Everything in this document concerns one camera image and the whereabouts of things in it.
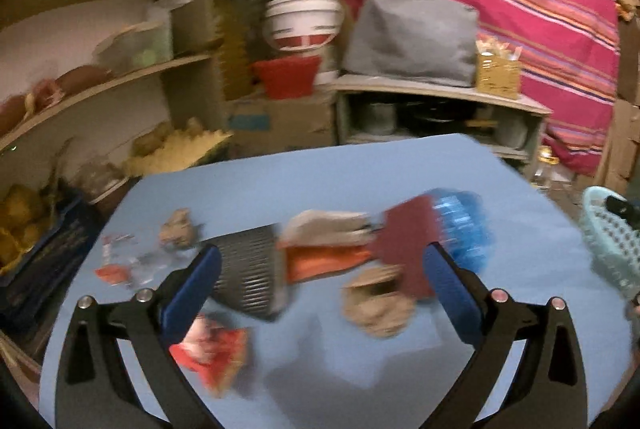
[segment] beige cloth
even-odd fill
[[[398,292],[401,265],[367,268],[342,290],[343,315],[373,337],[401,332],[415,311],[415,300]]]
[[[280,235],[285,247],[359,247],[375,238],[365,213],[303,211]]]

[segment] light blue basket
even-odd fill
[[[588,187],[582,194],[580,228],[594,257],[594,267],[627,298],[640,290],[640,232],[607,211],[605,200],[622,196],[604,187]]]

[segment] stainless steel container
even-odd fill
[[[360,109],[360,127],[370,135],[391,135],[398,128],[396,105],[369,102]]]

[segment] dark red cloth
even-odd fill
[[[385,211],[385,226],[371,245],[373,256],[387,265],[402,265],[400,292],[415,299],[434,296],[424,275],[422,254],[440,241],[438,214],[431,197],[417,196]]]

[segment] cookware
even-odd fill
[[[508,108],[496,108],[494,118],[498,121],[494,131],[498,143],[507,148],[522,149],[529,133],[524,114]]]
[[[417,135],[443,135],[459,132],[461,122],[471,119],[475,112],[475,102],[428,98],[403,104],[401,122]]]
[[[360,108],[360,127],[370,135],[391,135],[398,128],[396,105],[391,102],[367,102]]]

